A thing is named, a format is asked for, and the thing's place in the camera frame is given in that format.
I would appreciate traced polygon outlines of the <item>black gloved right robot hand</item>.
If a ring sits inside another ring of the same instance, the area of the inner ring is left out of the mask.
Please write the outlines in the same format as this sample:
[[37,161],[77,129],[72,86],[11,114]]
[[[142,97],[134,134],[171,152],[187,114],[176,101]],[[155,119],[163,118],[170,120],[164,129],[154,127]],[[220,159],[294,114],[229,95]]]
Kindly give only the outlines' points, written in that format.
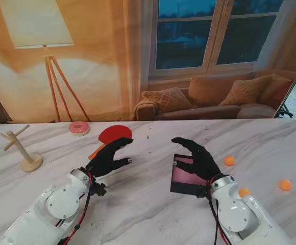
[[192,154],[192,164],[177,160],[177,168],[190,174],[196,174],[198,177],[206,181],[216,181],[227,176],[220,171],[212,155],[203,146],[193,140],[182,137],[175,137],[171,141],[180,144]]

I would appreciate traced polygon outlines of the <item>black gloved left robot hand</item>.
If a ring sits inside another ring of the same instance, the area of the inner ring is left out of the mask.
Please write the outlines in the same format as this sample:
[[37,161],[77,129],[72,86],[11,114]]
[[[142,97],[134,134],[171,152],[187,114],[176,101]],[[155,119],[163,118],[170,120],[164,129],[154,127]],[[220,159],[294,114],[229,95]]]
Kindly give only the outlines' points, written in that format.
[[107,144],[86,165],[85,171],[97,178],[97,177],[105,176],[110,172],[112,172],[113,170],[117,170],[123,166],[130,164],[132,162],[131,158],[114,160],[114,155],[122,147],[128,144],[131,144],[132,142],[133,142],[132,138],[123,137]]

